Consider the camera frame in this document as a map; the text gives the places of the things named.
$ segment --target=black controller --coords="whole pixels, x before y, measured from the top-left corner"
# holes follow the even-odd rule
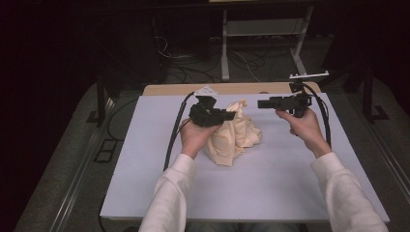
[[[209,128],[220,125],[235,117],[235,111],[229,112],[226,109],[214,108],[217,100],[211,96],[196,96],[196,98],[199,102],[190,108],[190,118],[199,127]]]

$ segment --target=white sleeve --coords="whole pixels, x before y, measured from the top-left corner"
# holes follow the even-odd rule
[[[139,231],[183,232],[187,220],[187,198],[195,175],[193,159],[180,154],[157,180],[154,199]]]
[[[327,154],[311,165],[319,179],[334,232],[388,231],[350,170],[335,153]]]

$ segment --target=wrist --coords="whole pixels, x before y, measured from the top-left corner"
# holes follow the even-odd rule
[[[196,156],[198,155],[198,151],[189,148],[183,148],[181,153],[191,157],[193,160],[195,160]]]
[[[331,153],[332,148],[329,146],[326,140],[322,139],[320,142],[312,146],[311,151],[314,153],[314,156],[318,159],[326,154]]]

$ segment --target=crumpled cloth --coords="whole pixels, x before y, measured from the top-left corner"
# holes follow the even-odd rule
[[[260,143],[262,130],[258,129],[251,118],[244,114],[245,100],[231,103],[226,111],[236,111],[232,121],[225,121],[208,139],[204,147],[208,157],[218,165],[232,166],[233,160],[245,148]]]

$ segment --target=tabletop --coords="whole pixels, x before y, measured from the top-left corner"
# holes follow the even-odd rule
[[[236,157],[231,167],[215,165],[203,151],[199,152],[195,159],[198,173],[188,202],[188,220],[317,222],[329,219],[317,178],[310,169],[314,155],[306,149],[301,139],[289,134],[289,125],[277,117],[273,109],[257,108],[258,100],[289,96],[290,89],[286,85],[287,83],[210,85],[220,92],[215,96],[215,108],[224,108],[241,99],[247,101],[244,114],[252,119],[256,127],[262,129],[262,138],[260,144],[247,148]],[[144,217],[153,197],[156,181],[162,174],[169,137],[180,104],[186,93],[204,86],[149,86],[144,91],[135,107],[102,206],[103,218]],[[277,88],[283,92],[273,93]],[[232,94],[231,91],[248,93]],[[388,221],[329,98],[324,93],[318,95],[329,108],[333,150],[345,166],[357,175],[378,214]],[[187,106],[195,102],[195,98],[190,98]],[[316,102],[311,108],[319,112]],[[188,117],[188,112],[184,112],[183,117]],[[181,144],[175,142],[171,163],[180,151]]]

